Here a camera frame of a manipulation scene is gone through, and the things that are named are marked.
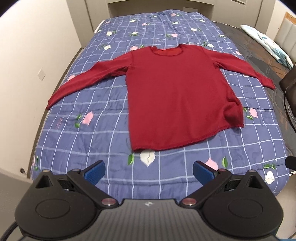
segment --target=padded headboard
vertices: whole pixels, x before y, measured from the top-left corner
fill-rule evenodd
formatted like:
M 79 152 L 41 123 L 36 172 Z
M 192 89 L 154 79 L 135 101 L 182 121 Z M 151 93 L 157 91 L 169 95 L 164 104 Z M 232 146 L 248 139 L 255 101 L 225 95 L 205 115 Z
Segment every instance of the padded headboard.
M 274 41 L 296 63 L 296 18 L 286 12 Z

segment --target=white logo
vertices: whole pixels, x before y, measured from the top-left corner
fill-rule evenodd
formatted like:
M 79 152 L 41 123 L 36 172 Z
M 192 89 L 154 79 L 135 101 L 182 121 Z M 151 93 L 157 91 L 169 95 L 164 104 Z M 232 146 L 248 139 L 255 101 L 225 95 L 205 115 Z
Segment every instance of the white logo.
M 150 201 L 149 201 L 149 202 L 146 202 L 145 205 L 146 205 L 147 207 L 150 207 L 151 205 L 153 205 L 153 202 L 150 202 Z

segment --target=wall outlet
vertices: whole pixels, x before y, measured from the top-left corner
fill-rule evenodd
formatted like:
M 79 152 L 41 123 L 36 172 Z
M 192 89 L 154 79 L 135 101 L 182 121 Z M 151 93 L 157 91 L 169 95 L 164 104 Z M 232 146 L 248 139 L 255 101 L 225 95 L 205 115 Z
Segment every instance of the wall outlet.
M 38 72 L 38 77 L 41 81 L 44 79 L 45 73 L 42 69 L 40 69 L 40 71 Z

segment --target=shirt sleeve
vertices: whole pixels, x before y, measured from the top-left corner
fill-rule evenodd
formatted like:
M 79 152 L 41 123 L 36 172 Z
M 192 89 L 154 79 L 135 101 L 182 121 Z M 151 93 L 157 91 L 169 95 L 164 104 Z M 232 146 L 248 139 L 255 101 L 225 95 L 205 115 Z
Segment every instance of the shirt sleeve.
M 257 78 L 264 87 L 268 87 L 272 90 L 276 88 L 271 79 L 256 72 L 248 62 L 237 58 L 232 54 L 219 53 L 206 48 L 203 49 L 205 54 L 208 55 L 219 68 Z
M 104 78 L 125 75 L 129 66 L 132 64 L 132 53 L 125 53 L 113 60 L 100 61 L 94 66 L 75 76 L 63 84 L 49 99 L 46 109 L 49 110 L 55 103 L 60 101 L 65 96 L 68 96 L 76 91 L 90 87 Z

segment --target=blue gripper pad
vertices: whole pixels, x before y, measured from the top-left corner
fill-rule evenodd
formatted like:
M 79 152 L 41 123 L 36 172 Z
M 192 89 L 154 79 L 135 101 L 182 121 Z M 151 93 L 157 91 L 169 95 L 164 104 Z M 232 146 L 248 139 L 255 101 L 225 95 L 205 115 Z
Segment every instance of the blue gripper pad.
M 195 178 L 203 185 L 215 178 L 216 171 L 202 162 L 194 162 L 192 170 Z
M 84 179 L 89 181 L 91 184 L 96 185 L 98 181 L 105 175 L 106 166 L 102 161 L 97 165 L 94 165 L 91 169 L 85 172 Z

